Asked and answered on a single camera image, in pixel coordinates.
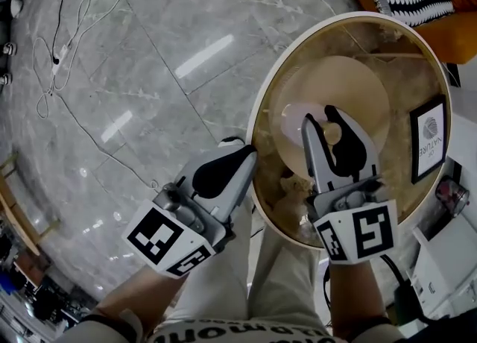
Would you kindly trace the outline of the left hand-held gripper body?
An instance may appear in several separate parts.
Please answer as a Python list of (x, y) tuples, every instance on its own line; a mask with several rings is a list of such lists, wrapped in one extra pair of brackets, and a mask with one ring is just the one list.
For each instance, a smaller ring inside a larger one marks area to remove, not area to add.
[(231, 218), (217, 220), (173, 183), (142, 203), (122, 235), (155, 272), (174, 279), (222, 252), (235, 237)]

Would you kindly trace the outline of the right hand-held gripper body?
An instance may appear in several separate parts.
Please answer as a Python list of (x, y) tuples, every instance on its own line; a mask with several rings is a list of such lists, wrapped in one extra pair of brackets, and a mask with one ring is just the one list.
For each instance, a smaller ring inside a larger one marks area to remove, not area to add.
[(366, 262), (397, 246), (397, 202), (379, 176), (323, 192), (312, 204), (312, 225), (335, 265)]

